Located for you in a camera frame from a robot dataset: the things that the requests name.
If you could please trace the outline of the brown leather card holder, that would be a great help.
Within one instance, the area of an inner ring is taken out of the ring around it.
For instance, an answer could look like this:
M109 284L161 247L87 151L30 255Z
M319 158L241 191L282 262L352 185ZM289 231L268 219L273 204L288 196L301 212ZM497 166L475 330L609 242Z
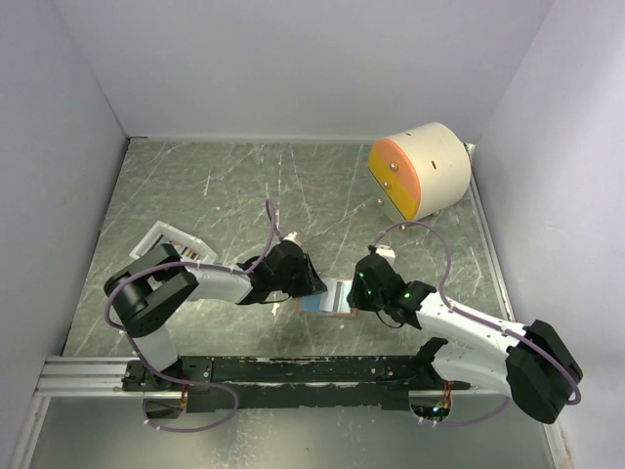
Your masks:
M318 316L355 318L358 308L348 303L348 294L353 285L351 279L324 278L326 290L298 299L298 311Z

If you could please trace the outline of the white credit card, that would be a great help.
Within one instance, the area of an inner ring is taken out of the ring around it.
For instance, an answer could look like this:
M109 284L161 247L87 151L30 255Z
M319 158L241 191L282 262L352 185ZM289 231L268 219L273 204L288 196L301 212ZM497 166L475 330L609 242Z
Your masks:
M348 302L353 281L351 279L326 279L327 291L321 295L319 309L323 313L350 315L352 307Z

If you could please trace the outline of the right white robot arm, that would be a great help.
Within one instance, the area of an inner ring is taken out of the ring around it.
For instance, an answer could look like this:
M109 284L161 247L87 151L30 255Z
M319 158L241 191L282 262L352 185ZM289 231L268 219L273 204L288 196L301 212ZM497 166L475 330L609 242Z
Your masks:
M497 320L443 300L431 285L404 281L377 253L356 263L348 302L431 334L414 365L415 379L425 388L442 381L477 385L510 398L529 417L552 424L583 377L550 324Z

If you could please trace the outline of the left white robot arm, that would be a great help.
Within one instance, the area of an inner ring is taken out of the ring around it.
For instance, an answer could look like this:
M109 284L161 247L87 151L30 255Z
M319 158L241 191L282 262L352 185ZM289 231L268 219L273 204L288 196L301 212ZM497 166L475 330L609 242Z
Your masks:
M114 311L158 389L181 384L183 361L166 323L186 301L262 304L273 293L302 298L327 290L300 244L283 239L233 266L185 262L170 243L149 250L104 284L105 311Z

